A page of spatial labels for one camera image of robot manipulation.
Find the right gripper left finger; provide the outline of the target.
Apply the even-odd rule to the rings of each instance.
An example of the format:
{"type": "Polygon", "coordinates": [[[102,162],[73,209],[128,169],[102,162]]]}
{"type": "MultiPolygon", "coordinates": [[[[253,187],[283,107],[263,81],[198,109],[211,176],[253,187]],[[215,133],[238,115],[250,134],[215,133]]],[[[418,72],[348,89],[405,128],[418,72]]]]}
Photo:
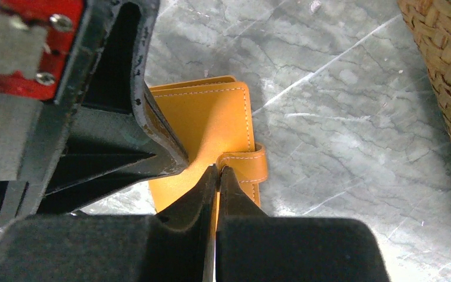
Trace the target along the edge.
{"type": "Polygon", "coordinates": [[[0,281],[211,281],[217,167],[155,215],[30,216],[0,236],[0,281]]]}

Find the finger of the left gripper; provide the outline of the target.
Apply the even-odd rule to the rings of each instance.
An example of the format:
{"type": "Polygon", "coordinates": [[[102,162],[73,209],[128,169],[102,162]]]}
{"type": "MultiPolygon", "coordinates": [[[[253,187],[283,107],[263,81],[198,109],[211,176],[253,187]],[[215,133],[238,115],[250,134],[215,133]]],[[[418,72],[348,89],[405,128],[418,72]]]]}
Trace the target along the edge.
{"type": "Polygon", "coordinates": [[[172,176],[187,153],[144,81],[159,1],[102,1],[93,59],[82,73],[62,153],[40,214],[81,209],[132,184],[172,176]]]}

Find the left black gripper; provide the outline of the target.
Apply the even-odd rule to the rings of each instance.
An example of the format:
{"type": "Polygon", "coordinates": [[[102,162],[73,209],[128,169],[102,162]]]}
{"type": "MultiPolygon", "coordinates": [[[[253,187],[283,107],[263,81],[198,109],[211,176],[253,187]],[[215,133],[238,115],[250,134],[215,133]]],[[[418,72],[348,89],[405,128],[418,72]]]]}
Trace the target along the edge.
{"type": "Polygon", "coordinates": [[[110,14],[109,1],[0,1],[0,230],[38,212],[110,14]]]}

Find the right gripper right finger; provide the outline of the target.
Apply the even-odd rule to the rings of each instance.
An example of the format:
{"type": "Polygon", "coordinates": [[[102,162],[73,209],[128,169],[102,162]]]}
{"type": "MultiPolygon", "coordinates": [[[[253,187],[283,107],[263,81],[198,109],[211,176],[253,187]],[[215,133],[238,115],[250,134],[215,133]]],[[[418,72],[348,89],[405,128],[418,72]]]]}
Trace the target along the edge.
{"type": "Polygon", "coordinates": [[[375,236],[356,219],[271,217],[220,177],[216,243],[218,281],[388,281],[375,236]]]}

